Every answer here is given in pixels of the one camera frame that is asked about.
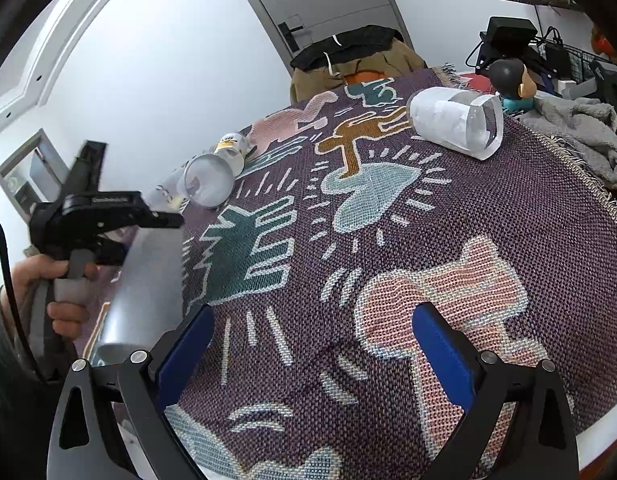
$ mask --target person's arm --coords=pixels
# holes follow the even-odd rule
[[[33,256],[13,267],[13,289],[20,306],[38,279],[53,280],[66,273],[67,262],[55,262],[45,255]],[[87,268],[96,277],[96,267]],[[82,306],[51,303],[48,314],[53,329],[74,339],[88,319]],[[0,291],[0,478],[46,478],[50,430],[60,398],[61,381],[41,384],[22,366],[13,347],[16,337],[13,317],[4,288]]]

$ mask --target gray blanket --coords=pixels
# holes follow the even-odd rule
[[[582,155],[608,189],[617,189],[617,114],[598,99],[534,99],[534,109],[519,117],[531,130],[562,137]]]

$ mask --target blue gripper pad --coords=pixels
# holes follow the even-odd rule
[[[468,412],[475,398],[473,373],[453,345],[453,329],[432,303],[415,307],[412,327],[449,401]]]
[[[213,338],[214,330],[213,309],[205,305],[157,371],[157,396],[154,399],[157,413],[180,400],[194,368]]]

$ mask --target black door handle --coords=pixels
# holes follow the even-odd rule
[[[298,42],[295,41],[293,33],[297,32],[298,30],[302,30],[304,28],[303,25],[300,25],[300,27],[288,28],[286,22],[282,22],[277,27],[280,29],[280,32],[282,33],[284,40],[286,40],[286,43],[288,43],[290,51],[292,53],[297,52],[300,49],[300,45],[298,45]]]

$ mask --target metal screw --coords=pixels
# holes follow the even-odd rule
[[[147,357],[148,354],[146,352],[144,352],[143,350],[138,350],[130,355],[130,362],[135,364],[143,363],[144,361],[146,361]]]
[[[548,372],[554,372],[555,371],[555,364],[553,361],[549,361],[548,359],[544,359],[544,361],[542,361],[542,368],[544,368],[544,370],[548,371]]]
[[[74,372],[81,372],[84,368],[86,368],[86,361],[83,359],[78,359],[71,365],[71,368],[73,368]]]
[[[497,362],[497,355],[490,350],[482,352],[480,357],[487,365],[494,365]]]

